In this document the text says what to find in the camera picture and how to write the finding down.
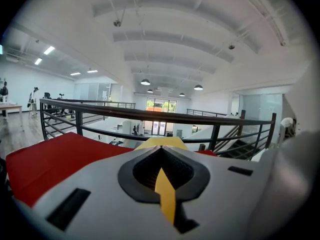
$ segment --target ceiling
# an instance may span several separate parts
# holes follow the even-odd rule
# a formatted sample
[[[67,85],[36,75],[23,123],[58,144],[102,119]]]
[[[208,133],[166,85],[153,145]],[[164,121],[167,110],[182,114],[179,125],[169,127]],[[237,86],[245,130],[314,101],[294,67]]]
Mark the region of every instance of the ceiling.
[[[69,78],[72,80],[104,76],[102,72],[87,73],[89,66],[79,62],[69,55],[54,49],[48,55],[44,54],[51,45],[44,43],[29,34],[10,27],[4,36],[5,59],[10,62],[20,63],[50,74]],[[35,65],[38,58],[42,61]]]
[[[150,88],[140,84],[148,78],[153,89],[191,95],[217,70],[305,36],[299,31],[302,24],[295,24],[298,14],[285,0],[75,1],[123,51],[139,93]],[[115,27],[122,15],[121,26]]]
[[[190,98],[197,84],[213,85],[222,72],[237,71],[252,61],[259,65],[263,56],[288,53],[308,40],[289,0],[41,0],[30,8],[34,15],[25,13],[23,20],[33,20],[43,35],[46,30],[47,39],[36,43],[14,29],[7,42],[13,56],[33,66],[41,56],[39,67],[65,77],[80,72],[74,79],[100,67],[92,76],[114,76],[117,81],[128,76],[135,92],[142,94],[170,89],[170,97],[182,92]],[[122,18],[121,26],[114,26]],[[63,52],[57,48],[43,56],[49,37],[60,37]],[[145,78],[150,86],[140,84]]]

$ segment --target tree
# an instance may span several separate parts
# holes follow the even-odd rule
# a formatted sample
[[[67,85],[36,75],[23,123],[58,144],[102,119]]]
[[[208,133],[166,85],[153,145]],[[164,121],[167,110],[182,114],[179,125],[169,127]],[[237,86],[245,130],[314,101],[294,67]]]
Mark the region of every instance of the tree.
[[[154,105],[155,105],[155,104],[154,104],[151,100],[147,100],[147,102],[146,102],[146,107],[147,107],[147,108],[153,108]]]
[[[162,111],[164,112],[176,112],[176,102],[175,103],[171,103],[169,104],[169,102],[164,102],[163,105],[162,105]]]

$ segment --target red panel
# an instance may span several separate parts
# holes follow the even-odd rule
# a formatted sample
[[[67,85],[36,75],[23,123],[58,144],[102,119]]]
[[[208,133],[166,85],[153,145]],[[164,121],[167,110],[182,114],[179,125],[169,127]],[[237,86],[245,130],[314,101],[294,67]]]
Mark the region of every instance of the red panel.
[[[197,151],[197,153],[217,157],[217,155],[215,153],[213,153],[211,150]]]
[[[14,196],[32,207],[45,192],[86,165],[132,150],[70,132],[7,155],[6,167]],[[198,153],[216,156],[210,150]]]

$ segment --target yellow stripe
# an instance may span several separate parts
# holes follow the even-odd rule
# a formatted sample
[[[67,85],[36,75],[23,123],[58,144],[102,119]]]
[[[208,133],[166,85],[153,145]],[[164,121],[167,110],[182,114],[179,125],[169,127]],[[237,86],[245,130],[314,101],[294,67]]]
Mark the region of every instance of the yellow stripe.
[[[142,143],[136,150],[150,148],[154,146],[173,146],[183,150],[188,150],[179,137],[153,137]],[[161,168],[155,182],[155,192],[160,195],[161,211],[166,218],[174,224],[176,212],[176,191],[171,185],[164,170]]]
[[[176,212],[176,191],[161,168],[155,182],[155,192],[160,195],[161,211],[174,224]]]

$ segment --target person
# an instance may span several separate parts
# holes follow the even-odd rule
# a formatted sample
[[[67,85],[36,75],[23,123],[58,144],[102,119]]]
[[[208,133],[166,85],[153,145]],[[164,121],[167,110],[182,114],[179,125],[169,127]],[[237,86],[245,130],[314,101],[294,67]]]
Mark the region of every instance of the person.
[[[281,146],[281,144],[284,142],[286,132],[290,137],[293,137],[295,135],[295,125],[297,123],[297,120],[295,118],[286,117],[282,119],[280,123],[280,136],[278,140],[278,147]]]
[[[138,135],[136,126],[133,127],[133,132],[134,132],[134,135]]]
[[[32,100],[33,100],[33,104],[31,104],[32,106],[32,115],[36,115],[37,113],[37,91],[38,91],[38,87],[34,87],[33,90],[33,96],[32,96]]]
[[[1,89],[0,95],[2,95],[1,97],[1,102],[6,102],[8,100],[8,88],[7,88],[7,82],[4,82],[3,88]],[[2,115],[4,120],[7,120],[7,112],[5,110],[2,110]]]

